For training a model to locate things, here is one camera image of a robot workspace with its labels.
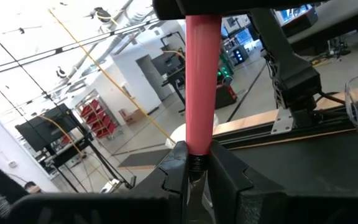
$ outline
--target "pink cylinder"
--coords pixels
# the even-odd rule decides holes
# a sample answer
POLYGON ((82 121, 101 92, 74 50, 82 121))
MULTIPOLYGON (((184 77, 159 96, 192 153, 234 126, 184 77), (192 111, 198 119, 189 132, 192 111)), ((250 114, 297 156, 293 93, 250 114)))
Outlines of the pink cylinder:
POLYGON ((209 154, 212 141, 222 16, 186 16, 186 143, 209 154))

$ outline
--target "wall outlet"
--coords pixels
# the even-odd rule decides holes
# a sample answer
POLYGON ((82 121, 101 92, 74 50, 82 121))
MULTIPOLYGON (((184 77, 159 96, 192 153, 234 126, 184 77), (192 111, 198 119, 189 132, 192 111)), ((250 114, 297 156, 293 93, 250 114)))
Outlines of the wall outlet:
POLYGON ((16 163, 15 161, 9 162, 8 165, 9 165, 10 168, 15 168, 15 167, 17 167, 17 163, 16 163))

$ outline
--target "computer monitor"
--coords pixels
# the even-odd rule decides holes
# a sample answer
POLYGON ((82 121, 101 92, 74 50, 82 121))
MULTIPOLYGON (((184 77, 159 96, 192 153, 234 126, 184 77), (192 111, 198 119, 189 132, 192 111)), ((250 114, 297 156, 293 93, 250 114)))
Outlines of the computer monitor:
MULTIPOLYGON (((48 110, 42 116, 53 120, 68 133, 75 129, 77 124, 70 115, 66 114, 66 111, 69 111, 67 106, 61 104, 48 110)), ((45 146, 64 136, 58 127, 39 116, 17 125, 15 128, 35 151, 41 151, 45 146)))
POLYGON ((161 75, 175 71, 182 66, 176 53, 164 53, 153 58, 152 63, 161 75))

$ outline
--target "floor mat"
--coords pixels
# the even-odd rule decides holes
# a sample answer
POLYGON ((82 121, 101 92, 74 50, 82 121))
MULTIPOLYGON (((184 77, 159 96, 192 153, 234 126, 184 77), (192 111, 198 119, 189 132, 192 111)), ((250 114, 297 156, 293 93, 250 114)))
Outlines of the floor mat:
POLYGON ((117 169, 154 169, 171 149, 142 152, 128 156, 117 169))

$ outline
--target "doorway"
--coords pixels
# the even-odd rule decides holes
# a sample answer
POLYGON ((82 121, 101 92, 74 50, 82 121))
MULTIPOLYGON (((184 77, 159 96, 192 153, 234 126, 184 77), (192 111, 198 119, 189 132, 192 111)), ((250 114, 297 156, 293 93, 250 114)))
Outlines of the doorway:
POLYGON ((146 55, 136 60, 137 65, 142 70, 144 76, 147 81, 149 81, 150 85, 160 98, 160 100, 164 100, 166 97, 172 94, 171 89, 168 85, 161 87, 164 78, 155 68, 152 63, 152 57, 150 55, 146 55))

